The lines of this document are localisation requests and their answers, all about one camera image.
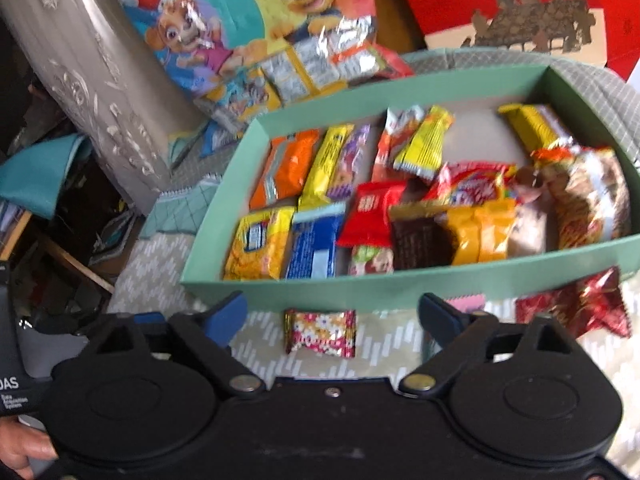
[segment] teal cloth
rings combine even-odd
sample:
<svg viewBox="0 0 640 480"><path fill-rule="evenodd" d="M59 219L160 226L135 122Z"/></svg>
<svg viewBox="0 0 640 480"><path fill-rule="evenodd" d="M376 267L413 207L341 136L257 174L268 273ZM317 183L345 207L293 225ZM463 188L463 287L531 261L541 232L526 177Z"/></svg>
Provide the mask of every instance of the teal cloth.
<svg viewBox="0 0 640 480"><path fill-rule="evenodd" d="M87 137L72 134L21 150L0 166L0 197L51 220L71 164L91 149Z"/></svg>
<svg viewBox="0 0 640 480"><path fill-rule="evenodd" d="M151 238L157 232L196 234L220 182L219 175L208 174L193 187L162 193L139 238Z"/></svg>

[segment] black device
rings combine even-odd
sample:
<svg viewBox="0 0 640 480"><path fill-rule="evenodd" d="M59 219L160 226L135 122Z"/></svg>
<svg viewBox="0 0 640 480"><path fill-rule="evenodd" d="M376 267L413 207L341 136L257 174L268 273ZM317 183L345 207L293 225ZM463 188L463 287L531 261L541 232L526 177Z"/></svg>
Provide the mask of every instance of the black device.
<svg viewBox="0 0 640 480"><path fill-rule="evenodd" d="M190 316L162 330L114 317L54 370L40 417L60 459L40 478L626 479L604 459L620 398L556 320L503 324L431 294L418 312L444 349L397 392L386 379L268 390Z"/></svg>

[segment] printed image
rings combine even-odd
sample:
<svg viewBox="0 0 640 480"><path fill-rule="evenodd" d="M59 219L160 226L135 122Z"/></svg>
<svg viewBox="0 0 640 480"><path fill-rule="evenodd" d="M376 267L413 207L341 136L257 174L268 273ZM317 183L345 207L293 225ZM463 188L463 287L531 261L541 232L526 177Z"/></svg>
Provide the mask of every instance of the printed image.
<svg viewBox="0 0 640 480"><path fill-rule="evenodd" d="M374 15L373 0L118 1L169 76L194 97L343 17Z"/></svg>

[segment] blue candy wrapper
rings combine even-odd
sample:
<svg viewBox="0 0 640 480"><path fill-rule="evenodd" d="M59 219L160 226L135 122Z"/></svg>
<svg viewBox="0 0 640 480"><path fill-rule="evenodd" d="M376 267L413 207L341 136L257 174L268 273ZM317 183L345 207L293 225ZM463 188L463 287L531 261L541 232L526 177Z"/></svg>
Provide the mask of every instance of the blue candy wrapper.
<svg viewBox="0 0 640 480"><path fill-rule="evenodd" d="M346 204L296 213L291 230L293 249L287 279L324 279L335 275L335 241L344 219Z"/></svg>

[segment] yellow snack pack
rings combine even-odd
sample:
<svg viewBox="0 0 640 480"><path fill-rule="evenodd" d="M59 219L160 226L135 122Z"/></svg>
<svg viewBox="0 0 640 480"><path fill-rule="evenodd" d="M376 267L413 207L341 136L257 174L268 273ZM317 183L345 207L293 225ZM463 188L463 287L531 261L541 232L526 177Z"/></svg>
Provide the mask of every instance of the yellow snack pack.
<svg viewBox="0 0 640 480"><path fill-rule="evenodd" d="M240 219L225 280L279 280L296 208L267 209Z"/></svg>
<svg viewBox="0 0 640 480"><path fill-rule="evenodd" d="M340 158L340 150L353 129L353 124L342 124L327 130L298 201L300 210L322 207L331 203L326 192Z"/></svg>
<svg viewBox="0 0 640 480"><path fill-rule="evenodd" d="M444 108L431 107L414 136L396 156L394 170L432 180L442 165L444 134L453 121L453 115Z"/></svg>
<svg viewBox="0 0 640 480"><path fill-rule="evenodd" d="M575 143L549 105L509 104L498 108L498 113L507 119L529 153Z"/></svg>

